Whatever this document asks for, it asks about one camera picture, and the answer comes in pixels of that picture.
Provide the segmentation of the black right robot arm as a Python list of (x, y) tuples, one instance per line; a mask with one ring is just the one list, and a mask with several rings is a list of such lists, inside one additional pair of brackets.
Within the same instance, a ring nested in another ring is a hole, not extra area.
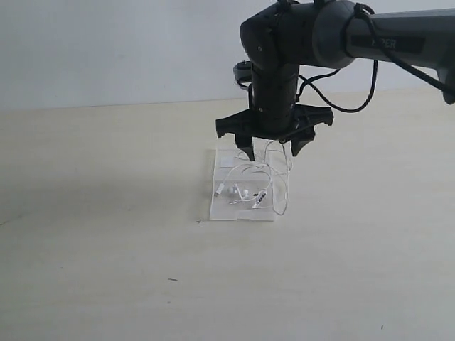
[(241, 24), (240, 40), (247, 60), (234, 75), (247, 88), (249, 107), (218, 119), (215, 130), (232, 134), (249, 157), (255, 138), (288, 143), (297, 155), (314, 140), (316, 125), (333, 123), (333, 104), (299, 104), (314, 83), (300, 76), (302, 65), (335, 74), (358, 58), (385, 61), (454, 103), (453, 9), (381, 14), (353, 1), (278, 1)]

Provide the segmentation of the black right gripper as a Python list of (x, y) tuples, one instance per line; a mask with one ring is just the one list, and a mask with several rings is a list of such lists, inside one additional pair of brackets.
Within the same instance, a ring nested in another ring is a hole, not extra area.
[(297, 157), (302, 148), (315, 139), (314, 126), (330, 126), (334, 120), (329, 107), (296, 103), (298, 75), (297, 65), (283, 65), (270, 71), (252, 63), (249, 108), (216, 120), (217, 136), (234, 134), (236, 147), (250, 161), (255, 161), (253, 137), (291, 139), (291, 154)]

